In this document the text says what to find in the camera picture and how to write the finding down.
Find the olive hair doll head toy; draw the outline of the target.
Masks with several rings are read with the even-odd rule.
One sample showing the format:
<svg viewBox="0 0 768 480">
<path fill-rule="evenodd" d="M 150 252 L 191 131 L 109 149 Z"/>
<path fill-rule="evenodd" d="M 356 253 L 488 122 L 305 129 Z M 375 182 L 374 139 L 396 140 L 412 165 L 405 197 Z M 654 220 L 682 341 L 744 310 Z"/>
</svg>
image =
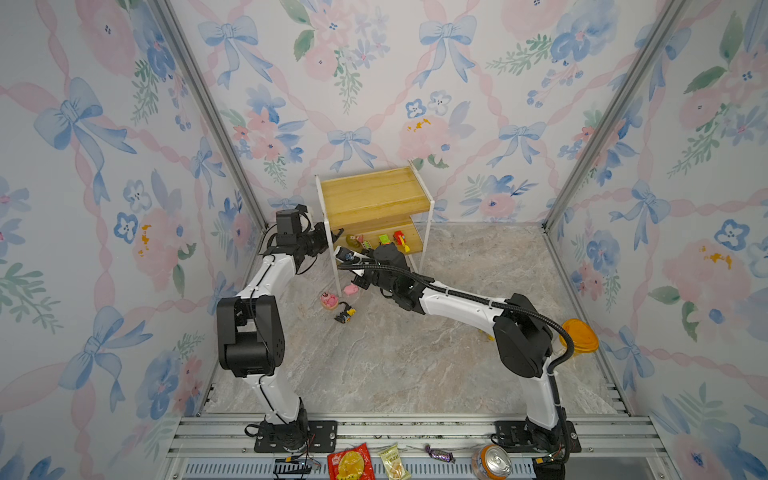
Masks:
<svg viewBox="0 0 768 480">
<path fill-rule="evenodd" d="M 363 246 L 364 237 L 362 235 L 354 235 L 354 234 L 347 235 L 345 238 L 345 242 L 350 249 L 355 251 L 361 251 L 364 248 Z"/>
</svg>

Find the red yellow toy excavator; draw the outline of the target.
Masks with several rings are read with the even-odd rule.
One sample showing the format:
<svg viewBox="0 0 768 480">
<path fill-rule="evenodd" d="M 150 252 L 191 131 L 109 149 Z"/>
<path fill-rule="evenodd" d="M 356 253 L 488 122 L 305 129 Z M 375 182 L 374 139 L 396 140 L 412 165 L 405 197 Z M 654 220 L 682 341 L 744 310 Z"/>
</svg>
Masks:
<svg viewBox="0 0 768 480">
<path fill-rule="evenodd" d="M 402 230 L 395 231 L 393 234 L 393 237 L 394 237 L 395 244 L 403 253 L 409 254 L 411 252 L 411 248 L 407 244 L 406 235 Z"/>
</svg>

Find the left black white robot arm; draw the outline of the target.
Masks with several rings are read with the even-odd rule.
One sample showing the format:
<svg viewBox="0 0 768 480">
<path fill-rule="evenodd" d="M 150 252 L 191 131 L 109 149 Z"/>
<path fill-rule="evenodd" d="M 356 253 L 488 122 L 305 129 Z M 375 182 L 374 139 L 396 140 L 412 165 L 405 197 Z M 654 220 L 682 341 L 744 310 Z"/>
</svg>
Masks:
<svg viewBox="0 0 768 480">
<path fill-rule="evenodd" d="M 257 451 L 302 452 L 311 439 L 301 398 L 281 371 L 286 352 L 278 297 L 297 276 L 302 262 L 329 248 L 321 223 L 312 224 L 305 205 L 276 214 L 274 238 L 260 255 L 260 266 L 239 293 L 218 301 L 218 360 L 243 380 L 264 408 L 263 420 L 247 434 Z"/>
</svg>

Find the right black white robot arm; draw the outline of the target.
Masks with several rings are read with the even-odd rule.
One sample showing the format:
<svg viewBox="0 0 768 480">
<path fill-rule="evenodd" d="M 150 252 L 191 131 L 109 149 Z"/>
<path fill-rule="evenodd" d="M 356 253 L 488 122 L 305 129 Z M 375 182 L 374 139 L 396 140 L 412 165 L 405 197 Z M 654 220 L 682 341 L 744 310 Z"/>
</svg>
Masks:
<svg viewBox="0 0 768 480">
<path fill-rule="evenodd" d="M 555 369 L 571 358 L 573 342 L 568 338 L 566 352 L 555 356 L 554 334 L 565 330 L 540 314 L 526 296 L 487 298 L 450 287 L 411 271 L 393 244 L 361 253 L 338 247 L 334 256 L 339 269 L 354 274 L 359 288 L 377 287 L 405 311 L 446 317 L 490 335 L 503 366 L 520 379 L 533 448 L 561 458 L 568 455 L 571 437 Z"/>
</svg>

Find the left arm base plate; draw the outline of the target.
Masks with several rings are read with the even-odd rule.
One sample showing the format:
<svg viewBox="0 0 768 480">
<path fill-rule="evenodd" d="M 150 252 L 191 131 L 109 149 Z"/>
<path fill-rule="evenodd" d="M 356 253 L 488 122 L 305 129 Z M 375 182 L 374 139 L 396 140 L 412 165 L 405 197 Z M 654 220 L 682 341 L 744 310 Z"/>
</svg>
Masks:
<svg viewBox="0 0 768 480">
<path fill-rule="evenodd" d="M 333 453 L 338 422 L 298 419 L 288 424 L 271 424 L 262 421 L 247 425 L 244 431 L 254 440 L 255 453 Z"/>
</svg>

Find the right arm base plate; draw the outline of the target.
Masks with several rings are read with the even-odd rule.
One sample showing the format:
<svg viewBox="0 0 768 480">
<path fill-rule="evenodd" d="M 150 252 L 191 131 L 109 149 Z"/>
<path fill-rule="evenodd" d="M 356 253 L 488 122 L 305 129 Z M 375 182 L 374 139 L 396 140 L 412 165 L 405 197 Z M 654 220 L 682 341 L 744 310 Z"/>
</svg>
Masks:
<svg viewBox="0 0 768 480">
<path fill-rule="evenodd" d="M 561 426 L 546 430 L 526 420 L 496 421 L 491 441 L 508 453 L 548 455 L 557 453 L 564 446 L 565 436 Z"/>
</svg>

